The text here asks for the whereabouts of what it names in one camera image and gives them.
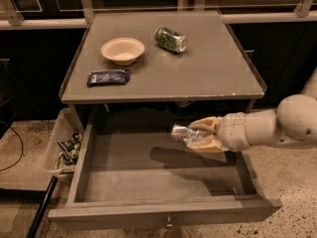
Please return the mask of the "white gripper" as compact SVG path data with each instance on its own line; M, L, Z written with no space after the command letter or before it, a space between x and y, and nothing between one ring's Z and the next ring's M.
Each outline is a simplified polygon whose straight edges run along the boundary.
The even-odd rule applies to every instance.
M215 137L207 137L187 147L196 153L221 153L224 151L240 152L251 145L246 133L246 114L242 112L230 113L224 117L206 117L191 122L188 127L208 133L215 133Z

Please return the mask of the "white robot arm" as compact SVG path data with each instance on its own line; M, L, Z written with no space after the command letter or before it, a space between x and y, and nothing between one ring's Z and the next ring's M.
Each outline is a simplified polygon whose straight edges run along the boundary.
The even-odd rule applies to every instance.
M188 143L194 152L240 152L255 146L283 149L317 147L317 68L299 94L284 98L276 109L206 117L190 124L208 133Z

